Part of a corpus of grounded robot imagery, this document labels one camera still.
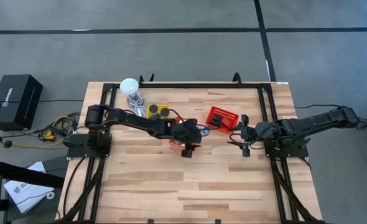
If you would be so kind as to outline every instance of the small black object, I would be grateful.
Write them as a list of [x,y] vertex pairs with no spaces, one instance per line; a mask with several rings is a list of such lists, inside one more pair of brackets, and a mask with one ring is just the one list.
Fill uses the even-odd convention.
[[189,149],[182,150],[181,156],[184,158],[192,158],[193,151]]
[[73,134],[63,144],[69,148],[67,157],[105,158],[109,156],[111,135],[104,133],[95,136],[89,134]]
[[142,82],[144,81],[144,77],[142,75],[139,76],[139,79],[138,79],[138,85],[139,87],[142,87]]
[[161,116],[168,116],[168,115],[170,115],[170,111],[167,108],[163,108],[160,111],[160,115]]
[[12,146],[12,141],[7,140],[7,141],[5,141],[5,142],[4,142],[4,147],[5,147],[5,148],[7,148],[7,149],[8,149],[8,148],[10,148],[11,146]]
[[155,119],[160,119],[160,115],[159,114],[153,114],[151,116],[151,120],[155,120]]
[[4,75],[0,81],[0,130],[32,127],[42,85],[31,75]]
[[239,87],[242,86],[242,82],[241,82],[241,77],[240,74],[238,72],[235,73],[235,75],[233,75],[233,79],[232,82],[238,82]]
[[250,149],[248,148],[248,146],[241,146],[241,155],[243,157],[250,157]]
[[210,124],[216,127],[221,127],[222,117],[220,115],[214,114],[213,119],[211,119]]
[[149,111],[151,112],[151,113],[157,113],[157,111],[159,110],[159,107],[157,106],[157,105],[151,105],[150,107],[149,107]]

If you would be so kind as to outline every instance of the wooden table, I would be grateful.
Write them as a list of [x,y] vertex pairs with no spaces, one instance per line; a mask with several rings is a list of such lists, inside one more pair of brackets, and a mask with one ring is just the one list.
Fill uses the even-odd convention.
[[[99,104],[103,82],[90,82],[80,125],[87,107]],[[289,86],[271,83],[279,119],[295,118]],[[204,124],[212,106],[236,114],[247,114],[250,126],[262,121],[258,92],[251,88],[140,88],[146,91],[146,106],[168,104],[181,116]],[[129,109],[119,90],[117,108]],[[267,104],[269,120],[271,113]],[[180,156],[181,147],[168,140],[126,126],[112,126],[113,144],[106,159],[98,206],[97,223],[280,223],[271,165],[264,149],[242,157],[238,147],[226,142],[227,134],[211,131],[191,159]],[[253,147],[262,147],[256,143]],[[69,163],[65,186],[79,159]],[[298,158],[288,158],[294,192],[316,218],[320,209],[309,167]],[[78,168],[69,189],[67,208],[80,196],[85,181],[86,159]],[[92,195],[85,218],[89,218]],[[291,215],[284,193],[287,217]],[[62,214],[63,198],[59,203]]]

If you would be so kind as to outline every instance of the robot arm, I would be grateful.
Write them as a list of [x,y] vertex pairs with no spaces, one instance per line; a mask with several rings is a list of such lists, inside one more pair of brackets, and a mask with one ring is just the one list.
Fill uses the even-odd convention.
[[[105,147],[103,143],[107,142],[104,140],[107,136],[103,136],[101,132],[117,124],[140,129],[157,139],[173,139],[185,144],[182,157],[190,158],[192,152],[202,141],[202,134],[197,128],[196,119],[188,119],[178,124],[174,119],[150,120],[136,116],[128,110],[110,108],[106,105],[93,105],[88,107],[85,118],[85,127],[89,129],[86,145],[95,149]],[[77,142],[68,141],[65,145],[74,146],[77,145]]]
[[[243,156],[249,156],[249,146],[254,142],[263,141],[267,146],[273,146],[279,151],[292,151],[291,156],[302,155],[306,157],[306,144],[310,141],[307,136],[325,131],[331,128],[357,128],[367,127],[367,119],[360,119],[355,112],[346,106],[340,106],[327,113],[318,114],[304,119],[281,119],[258,123],[255,128],[248,127],[247,115],[242,115],[242,121],[233,130],[240,131],[244,139],[241,142],[229,142],[240,147]],[[283,157],[290,155],[289,152],[279,152]]]

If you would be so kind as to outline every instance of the black metal frame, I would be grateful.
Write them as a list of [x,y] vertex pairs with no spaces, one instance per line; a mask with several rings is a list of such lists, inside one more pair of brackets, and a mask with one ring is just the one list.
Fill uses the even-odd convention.
[[[139,77],[139,86],[140,88],[255,88],[258,90],[258,96],[259,96],[259,102],[261,105],[261,113],[262,113],[262,119],[263,121],[268,121],[267,117],[267,109],[266,109],[266,102],[264,99],[264,92],[267,93],[267,97],[269,100],[269,105],[271,108],[272,118],[273,120],[277,120],[277,112],[276,107],[274,103],[273,98],[273,92],[272,87],[270,83],[242,83],[241,77],[238,73],[235,73],[233,77],[232,83],[143,83],[144,79],[142,76]],[[103,85],[102,89],[102,97],[101,97],[101,104],[106,104],[106,95],[110,91],[111,97],[109,101],[109,106],[114,107],[114,102],[116,99],[117,89],[119,88],[119,84],[113,84],[113,83],[106,83]],[[289,166],[287,164],[287,160],[285,157],[281,158],[281,164],[282,164],[282,170],[283,175],[279,172],[278,166],[277,166],[277,160],[275,157],[271,157],[271,167],[272,167],[272,173],[274,178],[274,186],[276,190],[276,199],[277,199],[277,205],[279,208],[279,214],[281,223],[293,223],[293,222],[299,222],[299,216],[297,213],[297,209],[299,212],[304,215],[306,214],[306,209],[302,204],[299,202],[298,198],[295,196],[295,194],[292,191],[292,184],[290,180],[290,173],[289,173]],[[88,189],[88,186],[90,184],[92,171],[93,171],[93,164],[94,164],[95,158],[91,157],[89,158],[89,163],[86,171],[86,177],[85,177],[85,183],[84,183],[84,189]],[[100,164],[98,169],[100,168],[103,171],[105,164],[105,158],[100,158]],[[290,211],[292,220],[288,220],[286,218],[286,211],[284,208],[284,201],[282,197],[282,191],[281,186],[286,191],[287,195],[290,199]],[[99,202],[99,196],[100,196],[100,187],[101,187],[101,178],[97,181],[95,185],[95,193],[93,197],[93,206],[91,209],[91,215],[90,220],[95,221],[96,213],[98,209],[98,202]],[[83,220],[84,214],[85,214],[85,204],[86,202],[81,206],[78,220]],[[306,217],[304,217],[304,220],[313,223],[317,220],[309,220]]]
[[43,172],[29,170],[27,168],[10,165],[5,162],[0,162],[0,176],[9,180],[53,187],[56,189],[62,189],[63,183],[65,181],[63,177],[44,174]]

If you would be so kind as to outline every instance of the red basket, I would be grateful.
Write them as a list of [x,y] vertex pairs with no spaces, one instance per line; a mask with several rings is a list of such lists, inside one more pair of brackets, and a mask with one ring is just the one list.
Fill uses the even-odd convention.
[[216,126],[210,123],[215,114],[222,117],[222,125],[218,130],[226,134],[233,133],[233,131],[229,131],[229,129],[234,128],[236,126],[239,120],[239,115],[213,106],[211,107],[210,113],[208,114],[206,120],[206,124],[209,127],[216,128]]

